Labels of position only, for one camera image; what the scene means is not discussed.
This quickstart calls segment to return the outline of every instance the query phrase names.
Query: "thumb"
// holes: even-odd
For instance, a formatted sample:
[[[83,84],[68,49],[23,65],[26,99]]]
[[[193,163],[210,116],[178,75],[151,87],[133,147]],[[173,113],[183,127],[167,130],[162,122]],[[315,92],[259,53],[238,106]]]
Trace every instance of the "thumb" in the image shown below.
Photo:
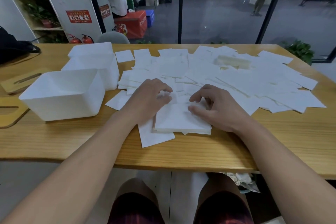
[[[199,107],[194,106],[194,105],[188,106],[188,110],[192,114],[195,114],[195,115],[201,117],[204,120],[209,120],[209,114],[210,114],[211,111],[208,111],[208,110],[206,110],[204,108],[199,108]]]
[[[161,109],[161,107],[165,106],[171,100],[172,100],[172,97],[170,95],[164,95],[164,96],[158,97],[157,103],[158,103],[159,109]]]

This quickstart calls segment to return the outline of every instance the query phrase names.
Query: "hand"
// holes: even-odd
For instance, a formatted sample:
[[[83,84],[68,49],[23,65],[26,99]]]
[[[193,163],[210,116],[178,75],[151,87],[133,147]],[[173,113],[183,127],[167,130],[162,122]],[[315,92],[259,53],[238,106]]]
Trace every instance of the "hand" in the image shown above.
[[[121,110],[132,115],[135,124],[144,123],[152,118],[161,107],[171,101],[169,95],[158,96],[161,90],[173,92],[172,88],[159,79],[147,79],[132,94]]]
[[[189,101],[200,102],[202,97],[207,101],[210,110],[196,106],[189,106],[188,110],[216,128],[237,134],[252,119],[227,90],[206,84]]]

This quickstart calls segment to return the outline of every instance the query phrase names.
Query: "plaid shorts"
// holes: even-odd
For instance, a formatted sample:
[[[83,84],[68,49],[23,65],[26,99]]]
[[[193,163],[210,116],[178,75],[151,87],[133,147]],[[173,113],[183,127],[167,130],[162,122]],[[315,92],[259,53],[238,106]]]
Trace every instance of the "plaid shorts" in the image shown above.
[[[164,224],[158,207],[147,197],[126,193],[118,197],[107,224]],[[231,192],[217,192],[196,212],[194,224],[253,224],[245,202]]]

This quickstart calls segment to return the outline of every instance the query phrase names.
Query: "gray chair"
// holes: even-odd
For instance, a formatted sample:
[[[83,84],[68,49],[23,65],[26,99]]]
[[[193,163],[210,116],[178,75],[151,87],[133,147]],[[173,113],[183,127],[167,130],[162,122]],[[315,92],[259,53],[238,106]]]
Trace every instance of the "gray chair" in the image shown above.
[[[110,42],[112,44],[130,44],[127,37],[117,31],[103,33],[97,40],[97,43]]]

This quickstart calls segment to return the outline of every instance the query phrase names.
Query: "stack of napkins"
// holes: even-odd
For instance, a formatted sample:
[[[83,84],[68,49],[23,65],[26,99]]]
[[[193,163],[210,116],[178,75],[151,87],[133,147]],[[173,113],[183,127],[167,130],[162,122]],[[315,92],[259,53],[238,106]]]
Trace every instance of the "stack of napkins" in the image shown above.
[[[118,82],[118,88],[123,90],[106,103],[120,110],[146,79],[159,78],[172,87],[172,101],[152,120],[138,124],[143,147],[174,139],[173,132],[211,134],[211,125],[187,109],[189,105],[206,108],[204,100],[189,102],[190,96],[205,84],[229,91],[249,115],[258,108],[271,113],[325,108],[311,93],[317,81],[288,67],[292,58],[286,56],[262,51],[255,57],[238,54],[227,46],[199,46],[194,54],[187,49],[159,53],[160,57],[153,57],[148,49],[134,50],[135,65],[124,71]]]

